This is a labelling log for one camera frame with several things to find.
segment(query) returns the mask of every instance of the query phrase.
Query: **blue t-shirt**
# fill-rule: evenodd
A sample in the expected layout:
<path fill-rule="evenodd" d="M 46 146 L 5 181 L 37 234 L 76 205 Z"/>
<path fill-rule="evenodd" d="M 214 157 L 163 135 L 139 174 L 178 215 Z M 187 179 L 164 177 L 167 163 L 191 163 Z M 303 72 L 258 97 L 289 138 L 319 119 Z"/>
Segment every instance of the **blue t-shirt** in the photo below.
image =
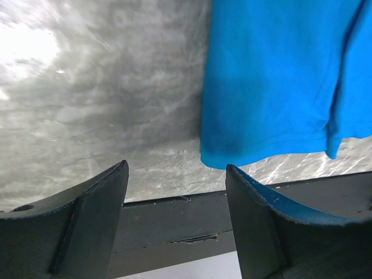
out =
<path fill-rule="evenodd" d="M 372 134 L 372 9 L 360 0 L 214 0 L 202 161 L 225 169 Z"/>

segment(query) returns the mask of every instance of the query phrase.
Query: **black rubber flap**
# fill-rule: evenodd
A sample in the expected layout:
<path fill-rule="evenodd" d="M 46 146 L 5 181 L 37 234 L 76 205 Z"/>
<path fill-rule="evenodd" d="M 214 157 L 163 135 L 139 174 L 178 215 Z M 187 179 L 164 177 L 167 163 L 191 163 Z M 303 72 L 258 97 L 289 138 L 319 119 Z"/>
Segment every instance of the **black rubber flap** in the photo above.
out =
<path fill-rule="evenodd" d="M 76 279 L 106 276 L 128 173 L 120 169 L 100 179 L 76 203 L 54 272 Z"/>
<path fill-rule="evenodd" d="M 371 278 L 371 218 L 312 209 L 234 166 L 226 185 L 243 279 Z"/>

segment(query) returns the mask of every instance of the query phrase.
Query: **white surface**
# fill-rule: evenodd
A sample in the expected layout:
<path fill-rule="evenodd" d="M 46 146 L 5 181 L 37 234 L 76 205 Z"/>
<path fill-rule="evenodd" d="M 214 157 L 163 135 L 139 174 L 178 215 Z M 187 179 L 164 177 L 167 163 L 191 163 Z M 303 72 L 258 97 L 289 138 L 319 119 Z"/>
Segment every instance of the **white surface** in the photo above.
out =
<path fill-rule="evenodd" d="M 121 279 L 241 279 L 238 255 L 231 252 Z"/>

